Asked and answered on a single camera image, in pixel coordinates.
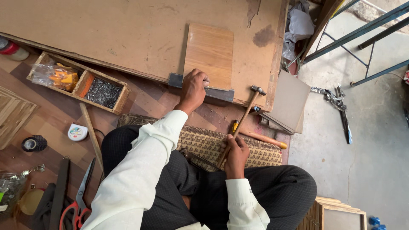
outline claw hammer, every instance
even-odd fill
[[[240,130],[241,126],[243,125],[244,120],[246,119],[247,115],[249,115],[250,109],[253,107],[253,103],[254,103],[254,101],[256,100],[257,96],[258,96],[259,94],[260,94],[260,95],[263,95],[263,96],[266,95],[266,93],[265,93],[260,87],[257,87],[257,86],[255,86],[255,85],[252,85],[250,89],[251,89],[252,91],[254,91],[254,94],[253,94],[252,99],[250,100],[249,107],[247,107],[246,112],[243,114],[243,116],[242,116],[242,118],[241,118],[241,120],[240,120],[240,122],[239,122],[239,124],[238,124],[238,126],[237,126],[237,128],[236,128],[236,131],[235,131],[234,134],[233,134],[233,138],[234,138],[234,139],[237,137],[237,135],[238,135],[238,133],[239,133],[239,130]],[[227,153],[228,153],[229,151],[230,151],[230,147],[227,146],[226,149],[225,149],[225,151],[224,151],[224,152],[222,153],[222,155],[220,156],[219,162],[217,162],[217,167],[218,167],[218,168],[220,168],[220,167],[222,166],[222,164],[223,164],[223,162],[224,162],[224,160],[225,160],[225,158],[226,158],[226,155],[227,155]]]

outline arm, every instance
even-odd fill
[[[249,181],[244,178],[244,165],[250,154],[244,140],[227,136],[230,152],[225,162],[226,185],[230,212],[227,228],[229,230],[267,229],[270,219],[264,208],[252,193]]]
[[[207,75],[194,69],[185,77],[175,110],[139,129],[132,149],[101,183],[82,230],[140,228],[143,211],[150,209],[155,199],[160,173],[177,146],[188,115],[202,104],[208,84]]]

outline shirt cuff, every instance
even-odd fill
[[[187,121],[187,118],[188,118],[187,114],[182,110],[172,110],[169,113],[167,113],[164,117],[159,119],[157,122],[155,122],[155,124],[167,126],[175,130],[177,133],[180,133],[180,131],[183,128],[183,125]]]
[[[255,197],[248,179],[226,180],[226,186],[229,203],[254,202]]]

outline brown mat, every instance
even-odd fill
[[[136,114],[122,114],[119,117],[117,127],[127,124],[153,124],[157,118],[146,117]],[[219,133],[207,129],[201,129],[193,126],[183,126],[180,132],[177,150],[186,149],[203,159],[217,164],[220,157],[220,144],[224,142],[227,134]],[[245,168],[261,166],[278,166],[281,165],[281,151],[276,145],[262,142],[259,140],[244,138],[244,141],[250,149],[250,155],[246,162]],[[192,159],[192,162],[207,171],[216,171],[217,169],[205,162]]]

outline black checkered pants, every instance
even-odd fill
[[[123,160],[140,126],[126,125],[111,131],[102,142],[105,175]],[[270,217],[267,229],[294,230],[317,195],[314,179],[293,165],[244,170],[253,194]],[[151,209],[144,211],[141,229],[173,230],[196,222],[212,230],[227,229],[226,174],[206,172],[190,165],[178,151],[171,153],[156,185]],[[182,195],[191,196],[190,210]]]

